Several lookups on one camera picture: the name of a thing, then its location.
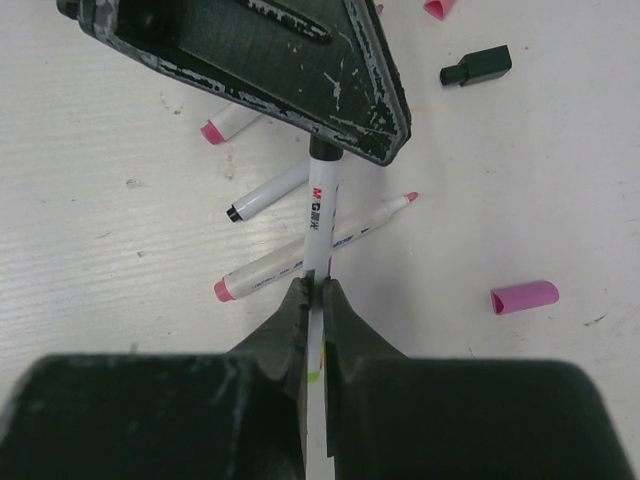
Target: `white marker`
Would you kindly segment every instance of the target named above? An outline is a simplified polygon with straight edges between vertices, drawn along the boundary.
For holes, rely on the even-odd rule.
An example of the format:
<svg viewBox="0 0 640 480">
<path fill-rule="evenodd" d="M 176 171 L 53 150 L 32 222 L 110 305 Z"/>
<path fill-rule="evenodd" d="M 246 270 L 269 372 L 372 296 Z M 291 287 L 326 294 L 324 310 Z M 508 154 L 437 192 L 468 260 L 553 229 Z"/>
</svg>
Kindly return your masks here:
<svg viewBox="0 0 640 480">
<path fill-rule="evenodd" d="M 256 213 L 302 185 L 308 178 L 309 162 L 300 162 L 233 202 L 231 208 L 227 210 L 227 215 L 232 222 L 249 220 Z"/>
<path fill-rule="evenodd" d="M 250 108 L 230 103 L 213 120 L 207 120 L 207 124 L 200 131 L 210 143 L 218 145 L 229 140 L 261 115 Z"/>
<path fill-rule="evenodd" d="M 375 202 L 361 210 L 347 214 L 336 222 L 333 250 L 338 250 L 387 224 L 394 213 L 418 198 L 413 192 L 387 202 Z M 221 302 L 246 297 L 302 267 L 304 237 L 268 253 L 225 275 L 216 283 L 214 291 Z"/>
</svg>

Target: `table surface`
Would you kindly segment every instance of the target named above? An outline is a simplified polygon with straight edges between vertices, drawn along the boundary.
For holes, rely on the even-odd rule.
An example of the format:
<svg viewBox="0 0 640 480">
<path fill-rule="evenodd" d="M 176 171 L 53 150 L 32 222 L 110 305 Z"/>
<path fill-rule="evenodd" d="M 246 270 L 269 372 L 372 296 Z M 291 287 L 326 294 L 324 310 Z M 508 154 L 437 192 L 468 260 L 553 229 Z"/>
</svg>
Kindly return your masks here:
<svg viewBox="0 0 640 480">
<path fill-rule="evenodd" d="M 221 352 L 288 281 L 222 304 L 224 273 L 303 231 L 299 189 L 250 222 L 225 210 L 306 158 L 261 118 L 213 147 L 225 102 L 84 35 L 53 0 L 0 6 L 0 400 L 51 352 Z M 640 29 L 637 0 L 459 0 L 444 22 L 389 0 L 382 23 L 413 138 L 382 169 L 343 162 L 339 210 L 417 190 L 335 255 L 353 307 L 411 356 L 553 358 L 595 381 L 640 471 Z M 441 67 L 507 44 L 502 79 Z M 497 317 L 492 287 L 554 282 L 556 305 Z M 323 459 L 311 387 L 310 478 Z"/>
</svg>

